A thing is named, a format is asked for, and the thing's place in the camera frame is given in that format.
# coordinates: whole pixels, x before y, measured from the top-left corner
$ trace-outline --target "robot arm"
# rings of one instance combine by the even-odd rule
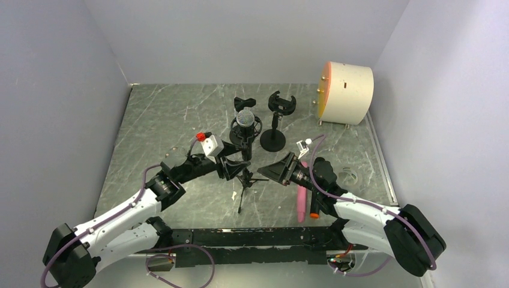
[[[214,171],[230,180],[250,165],[228,160],[228,155],[241,150],[211,133],[197,138],[204,154],[170,155],[160,163],[161,171],[125,202],[73,229],[62,224],[53,231],[43,263],[61,288],[84,287],[96,273],[122,258],[171,246],[172,229],[155,215],[185,194],[181,184]],[[46,287],[45,276],[42,287]]]
[[[331,163],[323,158],[319,157],[314,162],[313,179],[310,169],[304,167],[299,157],[292,152],[279,162],[259,168],[258,172],[282,185],[293,182],[315,193],[320,210],[338,218],[333,226],[339,238],[351,244],[372,247],[394,257],[412,275],[421,277],[428,269],[434,268],[432,262],[446,248],[442,237],[415,206],[408,204],[403,208],[389,207],[356,197],[337,185],[337,176]],[[321,193],[315,184],[343,200]],[[404,222],[415,228],[426,247]]]

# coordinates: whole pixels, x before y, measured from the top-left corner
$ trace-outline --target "marble floor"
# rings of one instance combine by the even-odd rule
[[[384,173],[368,117],[346,128],[342,124],[323,123],[315,117],[317,85],[306,84],[228,84],[228,85],[135,85],[115,143],[111,164],[104,182],[95,216],[99,216],[132,196],[140,186],[142,170],[161,162],[166,153],[186,151],[194,135],[211,131],[229,141],[230,122],[235,117],[233,98],[255,98],[251,111],[264,124],[271,125],[272,112],[268,97],[276,90],[281,97],[297,98],[297,108],[284,116],[279,128],[286,136],[282,151],[263,150],[253,144],[250,170],[282,159],[289,151],[298,153],[295,142],[326,134],[318,156],[329,160],[336,172],[351,167],[362,175],[362,183],[351,190],[357,196],[389,205],[390,182]],[[230,157],[239,159],[240,155]],[[303,160],[309,160],[310,154]],[[157,170],[150,171],[148,177]],[[334,219],[326,215],[318,220],[307,217],[297,222],[297,187],[284,187],[275,182],[259,182],[249,188],[242,200],[242,213],[237,214],[241,185],[237,179],[225,181],[211,173],[185,183],[186,194],[161,213],[171,228],[214,227],[288,227],[327,226]]]

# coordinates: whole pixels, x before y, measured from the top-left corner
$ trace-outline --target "cylindrical container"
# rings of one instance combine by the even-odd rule
[[[318,88],[317,117],[321,121],[359,124],[373,98],[369,67],[327,62]]]

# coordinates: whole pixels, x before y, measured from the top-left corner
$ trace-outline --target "red wire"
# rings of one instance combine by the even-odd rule
[[[336,258],[341,258],[343,256],[346,256],[348,254],[348,252],[350,252],[353,247],[354,247],[353,244],[348,245],[348,248],[346,249],[346,251],[342,254],[336,255]]]

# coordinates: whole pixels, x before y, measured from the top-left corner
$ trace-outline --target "red cap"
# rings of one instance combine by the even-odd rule
[[[200,133],[198,133],[198,134],[196,135],[196,138],[198,139],[198,141],[203,142],[203,141],[205,141],[205,139],[206,139],[206,135],[205,135],[205,133],[201,133],[201,132],[200,132]]]

